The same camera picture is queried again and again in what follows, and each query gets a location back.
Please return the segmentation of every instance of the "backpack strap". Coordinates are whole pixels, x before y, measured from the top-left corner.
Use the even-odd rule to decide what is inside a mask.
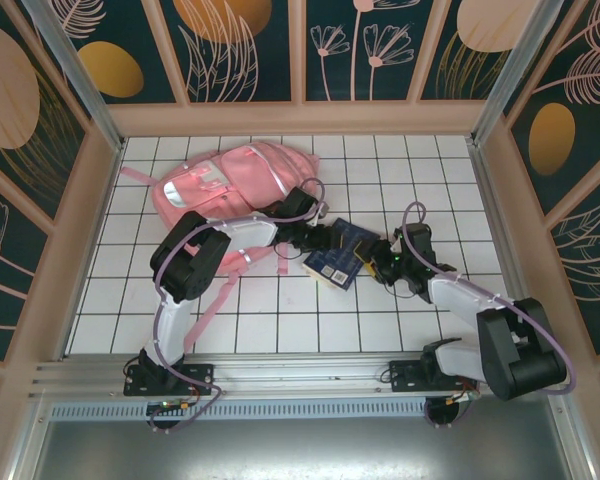
[[[278,254],[278,275],[289,274],[289,244],[279,243],[277,246]]]
[[[240,275],[242,275],[246,269],[234,270],[229,273],[229,279],[227,283],[220,287],[220,291],[218,292],[218,296],[216,299],[211,302],[211,305],[207,308],[206,312],[198,318],[198,321],[191,327],[189,333],[187,333],[186,337],[184,337],[184,351],[188,352],[193,345],[198,341],[202,332],[207,328],[211,319],[218,313],[218,311],[222,308],[222,305],[227,301],[233,287],[236,286]]]
[[[120,175],[133,178],[134,180],[137,180],[139,183],[146,185],[147,187],[153,187],[158,183],[158,181],[155,178],[150,177],[146,173],[142,173],[138,170],[129,167],[122,167],[120,169]]]

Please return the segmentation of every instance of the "blue book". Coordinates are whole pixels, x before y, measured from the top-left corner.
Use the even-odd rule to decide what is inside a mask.
[[[362,240],[376,240],[380,236],[342,218],[338,218],[333,227],[342,233],[342,248],[312,252],[302,266],[316,279],[348,290],[363,265],[353,253],[354,249]]]

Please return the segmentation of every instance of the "purple cable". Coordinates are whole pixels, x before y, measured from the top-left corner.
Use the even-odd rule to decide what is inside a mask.
[[[309,182],[315,182],[320,187],[322,192],[320,194],[320,199],[318,200],[318,203],[316,203],[307,213],[305,213],[304,215],[299,215],[297,217],[293,217],[293,218],[258,217],[258,220],[268,222],[268,223],[293,223],[293,222],[298,222],[300,220],[305,220],[307,218],[312,217],[317,211],[320,210],[320,208],[324,204],[324,197],[325,197],[326,191],[325,191],[324,183],[322,183],[317,178],[306,179],[304,182],[302,182],[302,184],[300,185],[300,188],[302,188]],[[154,414],[151,416],[151,418],[149,419],[149,423],[150,423],[151,427],[153,428],[154,432],[160,431],[160,432],[164,432],[165,434],[168,434],[170,431],[176,432],[178,430],[181,430],[182,428],[193,423],[200,415],[202,415],[209,407],[211,407],[211,405],[213,405],[222,395],[222,389],[220,387],[218,387],[217,385],[201,382],[199,380],[196,380],[195,378],[187,377],[186,375],[178,372],[175,368],[173,368],[171,365],[169,365],[169,362],[167,362],[167,360],[164,358],[164,355],[162,354],[162,350],[160,350],[160,345],[159,345],[159,341],[158,341],[158,329],[159,329],[159,325],[160,325],[160,315],[162,314],[162,310],[164,308],[164,303],[166,302],[166,298],[167,298],[166,294],[162,291],[162,288],[160,287],[160,283],[162,282],[162,277],[164,276],[164,272],[166,271],[167,267],[169,266],[169,263],[171,263],[171,260],[173,260],[173,257],[175,257],[176,254],[182,248],[184,248],[184,246],[187,244],[187,242],[189,242],[189,240],[191,240],[193,237],[195,237],[200,232],[203,232],[204,230],[207,230],[208,228],[218,227],[218,226],[223,226],[223,225],[231,225],[233,223],[241,222],[241,221],[251,219],[251,218],[254,218],[254,216],[253,215],[245,215],[244,217],[236,217],[236,218],[232,218],[232,219],[228,219],[228,220],[217,220],[215,222],[206,223],[206,224],[202,225],[201,227],[193,229],[193,231],[191,231],[187,235],[185,235],[185,237],[182,240],[180,240],[180,242],[175,246],[175,248],[171,252],[169,252],[169,255],[167,255],[164,262],[162,262],[162,265],[158,269],[158,273],[156,274],[156,279],[155,279],[155,288],[156,288],[156,291],[158,292],[158,295],[160,296],[160,305],[158,305],[158,310],[156,311],[155,320],[153,322],[153,346],[156,350],[156,355],[158,356],[158,359],[160,360],[160,363],[162,364],[162,366],[172,375],[178,377],[180,380],[183,380],[189,384],[196,385],[196,386],[202,387],[202,388],[209,388],[209,389],[215,390],[216,394],[200,410],[198,410],[191,418],[179,422],[173,428],[167,428],[165,430],[158,429],[158,427],[154,423],[154,418],[160,412],[160,410],[156,410],[154,412]]]
[[[424,265],[429,267],[431,270],[433,270],[437,274],[442,275],[443,277],[446,277],[450,280],[453,280],[454,282],[460,282],[461,284],[478,292],[480,295],[482,295],[486,298],[489,298],[496,303],[499,303],[500,305],[508,308],[509,310],[511,310],[512,312],[517,314],[519,317],[523,318],[540,335],[542,335],[547,340],[547,342],[549,342],[549,344],[555,349],[556,352],[558,352],[558,355],[560,355],[562,357],[562,359],[564,360],[564,363],[567,366],[567,370],[569,372],[569,383],[563,389],[561,389],[561,390],[542,389],[540,391],[543,393],[546,393],[547,395],[566,395],[568,393],[571,393],[576,388],[576,372],[575,372],[575,368],[573,367],[573,362],[571,361],[571,359],[569,358],[567,353],[564,351],[564,349],[560,346],[560,344],[556,341],[556,339],[553,338],[553,336],[549,332],[547,332],[537,321],[535,321],[533,318],[531,318],[531,316],[529,316],[527,313],[525,313],[522,310],[520,310],[519,308],[517,308],[511,302],[508,302],[508,301],[500,298],[500,296],[493,294],[489,290],[486,290],[486,289],[476,285],[475,283],[470,282],[469,280],[465,280],[464,278],[462,278],[461,274],[453,274],[453,273],[449,273],[449,272],[443,272],[437,266],[429,263],[425,258],[422,257],[422,255],[420,255],[418,253],[418,251],[415,249],[415,247],[411,243],[411,240],[409,239],[409,235],[407,234],[407,216],[409,216],[409,214],[415,207],[417,207],[418,209],[422,209],[422,212],[418,212],[420,214],[419,215],[420,222],[424,221],[425,216],[427,214],[426,207],[418,201],[410,203],[407,206],[407,209],[404,211],[404,215],[402,216],[402,234],[404,236],[405,242],[407,243],[407,246],[409,247],[409,250],[411,250],[411,253],[418,260],[420,260],[420,262],[422,262]]]

